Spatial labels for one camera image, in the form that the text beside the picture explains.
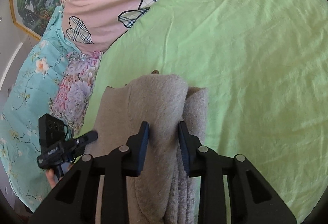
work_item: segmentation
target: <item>green bed sheet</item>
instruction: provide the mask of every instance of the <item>green bed sheet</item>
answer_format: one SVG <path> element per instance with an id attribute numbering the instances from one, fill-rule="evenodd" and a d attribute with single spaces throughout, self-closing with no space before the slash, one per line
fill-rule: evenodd
<path id="1" fill-rule="evenodd" d="M 206 145 L 246 155 L 300 223 L 327 187 L 327 20 L 327 0 L 160 0 L 104 54 L 81 134 L 107 86 L 178 74 L 209 88 Z"/>

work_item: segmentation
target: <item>heart applique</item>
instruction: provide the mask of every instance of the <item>heart applique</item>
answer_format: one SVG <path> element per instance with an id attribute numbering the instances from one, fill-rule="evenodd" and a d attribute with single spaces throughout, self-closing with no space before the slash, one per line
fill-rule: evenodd
<path id="1" fill-rule="evenodd" d="M 87 30 L 85 24 L 78 17 L 70 17 L 69 24 L 71 28 L 66 30 L 66 34 L 70 40 L 84 44 L 93 44 L 91 34 Z"/>
<path id="2" fill-rule="evenodd" d="M 118 16 L 118 21 L 126 28 L 131 28 L 141 16 L 146 14 L 150 7 L 159 0 L 141 0 L 138 10 L 125 11 Z"/>

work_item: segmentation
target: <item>camera lens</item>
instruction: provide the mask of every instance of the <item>camera lens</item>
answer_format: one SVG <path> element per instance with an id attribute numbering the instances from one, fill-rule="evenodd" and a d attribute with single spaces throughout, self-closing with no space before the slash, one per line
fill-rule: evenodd
<path id="1" fill-rule="evenodd" d="M 51 120 L 48 120 L 47 121 L 47 125 L 48 125 L 48 128 L 51 129 L 52 128 L 52 121 Z"/>

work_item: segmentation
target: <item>white trim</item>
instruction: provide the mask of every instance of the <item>white trim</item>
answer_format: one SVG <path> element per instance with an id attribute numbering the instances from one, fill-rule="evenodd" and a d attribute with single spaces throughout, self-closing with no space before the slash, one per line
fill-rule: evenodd
<path id="1" fill-rule="evenodd" d="M 1 91 L 1 88 L 2 88 L 2 85 L 3 85 L 4 81 L 5 81 L 5 79 L 6 79 L 7 73 L 8 73 L 8 71 L 9 71 L 11 65 L 13 64 L 13 61 L 14 61 L 14 59 L 16 58 L 17 53 L 20 51 L 22 45 L 23 45 L 22 42 L 20 42 L 20 43 L 18 44 L 18 46 L 17 46 L 17 48 L 16 48 L 14 54 L 11 56 L 10 61 L 9 61 L 8 64 L 7 64 L 7 67 L 6 67 L 4 73 L 3 73 L 2 77 L 1 77 L 1 80 L 0 80 L 0 91 Z"/>

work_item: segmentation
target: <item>beige garment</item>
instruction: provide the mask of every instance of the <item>beige garment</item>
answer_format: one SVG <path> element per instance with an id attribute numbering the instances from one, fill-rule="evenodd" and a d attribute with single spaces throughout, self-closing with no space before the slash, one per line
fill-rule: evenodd
<path id="1" fill-rule="evenodd" d="M 146 75 L 123 88 L 108 87 L 95 122 L 98 140 L 86 153 L 107 155 L 138 133 L 142 121 L 150 125 L 144 169 L 127 178 L 131 224 L 192 224 L 194 179 L 183 169 L 178 146 L 178 123 L 186 121 L 191 134 L 205 138 L 207 89 L 189 88 L 176 75 Z M 100 223 L 101 179 L 96 223 Z"/>

